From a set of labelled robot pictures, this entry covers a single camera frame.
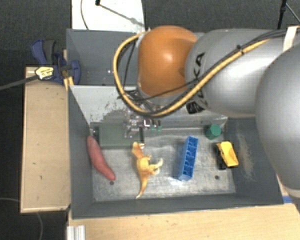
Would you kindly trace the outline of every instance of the yellow cable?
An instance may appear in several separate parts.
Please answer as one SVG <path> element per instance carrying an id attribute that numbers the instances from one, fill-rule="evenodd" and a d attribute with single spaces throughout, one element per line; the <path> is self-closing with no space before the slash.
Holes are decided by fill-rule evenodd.
<path id="1" fill-rule="evenodd" d="M 131 106 L 134 110 L 141 112 L 141 113 L 148 113 L 147 110 L 144 110 L 142 108 L 140 108 L 139 106 L 135 105 L 127 96 L 127 94 L 125 93 L 124 88 L 121 85 L 119 76 L 118 76 L 118 57 L 120 52 L 122 51 L 122 49 L 131 41 L 136 40 L 139 36 L 145 34 L 146 32 L 142 32 L 139 34 L 136 34 L 134 36 L 129 37 L 127 40 L 123 41 L 122 44 L 120 44 L 120 46 L 118 47 L 118 49 L 116 50 L 114 57 L 113 57 L 113 74 L 114 74 L 114 80 L 117 84 L 118 90 L 121 93 L 123 99 L 129 104 L 129 106 Z M 154 117 L 160 117 L 160 116 L 164 116 L 178 108 L 180 108 L 181 106 L 183 106 L 190 98 L 192 98 L 215 74 L 217 74 L 220 70 L 222 70 L 224 67 L 226 67 L 227 65 L 229 65 L 231 62 L 233 62 L 234 60 L 238 59 L 239 57 L 241 57 L 243 54 L 248 53 L 250 51 L 252 51 L 253 49 L 259 47 L 260 45 L 264 44 L 265 42 L 267 42 L 269 39 L 265 39 L 259 42 L 256 42 L 252 45 L 249 45 L 248 47 L 242 49 L 242 51 L 238 51 L 236 52 L 234 55 L 232 55 L 231 57 L 225 59 L 223 62 L 221 62 L 219 65 L 217 65 L 215 68 L 213 68 L 203 79 L 200 80 L 200 82 L 198 82 L 193 89 L 191 89 L 181 100 L 179 100 L 178 102 L 176 102 L 175 104 L 173 104 L 172 106 L 170 106 L 169 108 L 165 109 L 164 111 L 158 112 L 153 114 L 152 116 Z"/>

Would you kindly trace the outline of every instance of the clamp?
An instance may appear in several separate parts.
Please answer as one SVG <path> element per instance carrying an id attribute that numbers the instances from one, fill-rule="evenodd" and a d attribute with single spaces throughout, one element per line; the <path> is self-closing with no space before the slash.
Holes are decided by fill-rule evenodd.
<path id="1" fill-rule="evenodd" d="M 79 62 L 72 60 L 67 65 L 62 53 L 54 52 L 55 43 L 54 40 L 39 39 L 31 45 L 32 56 L 40 65 L 35 74 L 40 80 L 49 80 L 60 85 L 64 84 L 65 78 L 73 77 L 73 83 L 77 85 L 81 76 Z"/>

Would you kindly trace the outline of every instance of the red toy sausage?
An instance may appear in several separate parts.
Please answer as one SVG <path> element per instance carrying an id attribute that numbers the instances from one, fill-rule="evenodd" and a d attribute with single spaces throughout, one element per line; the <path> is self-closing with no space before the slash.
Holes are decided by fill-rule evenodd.
<path id="1" fill-rule="evenodd" d="M 86 148 L 94 168 L 96 168 L 97 171 L 105 176 L 108 180 L 114 181 L 116 176 L 108 166 L 98 142 L 92 136 L 88 136 L 86 138 Z"/>

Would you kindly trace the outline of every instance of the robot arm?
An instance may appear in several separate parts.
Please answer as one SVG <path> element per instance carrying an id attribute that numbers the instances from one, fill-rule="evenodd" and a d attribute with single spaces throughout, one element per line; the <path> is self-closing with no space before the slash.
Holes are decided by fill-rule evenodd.
<path id="1" fill-rule="evenodd" d="M 139 46 L 138 90 L 143 100 L 151 99 L 152 110 L 127 104 L 150 118 L 173 113 L 190 100 L 229 118 L 255 117 L 264 151 L 300 212 L 300 29 L 288 50 L 285 30 L 191 35 L 181 28 L 181 34 L 171 34 L 169 26 L 158 29 Z M 151 61 L 158 66 L 151 67 Z"/>

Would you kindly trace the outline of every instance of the white paper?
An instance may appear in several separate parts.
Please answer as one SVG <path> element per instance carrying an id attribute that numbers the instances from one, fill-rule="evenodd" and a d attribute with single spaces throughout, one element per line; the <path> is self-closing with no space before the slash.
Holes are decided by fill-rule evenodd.
<path id="1" fill-rule="evenodd" d="M 82 0 L 82 14 L 89 30 L 139 33 L 145 31 L 141 0 Z M 81 0 L 72 0 L 72 28 L 87 29 L 81 15 Z"/>

